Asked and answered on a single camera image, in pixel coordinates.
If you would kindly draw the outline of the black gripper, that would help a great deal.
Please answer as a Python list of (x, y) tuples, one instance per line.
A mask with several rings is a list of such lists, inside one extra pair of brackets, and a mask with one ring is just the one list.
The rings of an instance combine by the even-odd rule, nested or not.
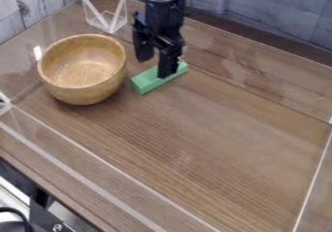
[[(158, 77), (166, 79), (178, 71), (184, 39), (186, 0), (146, 0), (146, 12), (134, 13), (132, 40), (139, 62), (148, 61), (160, 50)], [(166, 47), (167, 40), (175, 47)]]

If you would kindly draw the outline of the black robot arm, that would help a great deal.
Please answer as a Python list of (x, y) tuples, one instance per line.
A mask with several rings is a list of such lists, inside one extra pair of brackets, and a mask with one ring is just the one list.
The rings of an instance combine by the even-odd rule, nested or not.
[(148, 61), (160, 51), (158, 77), (166, 79), (178, 72), (184, 39), (186, 0), (144, 0), (146, 11), (134, 13), (132, 40), (140, 62)]

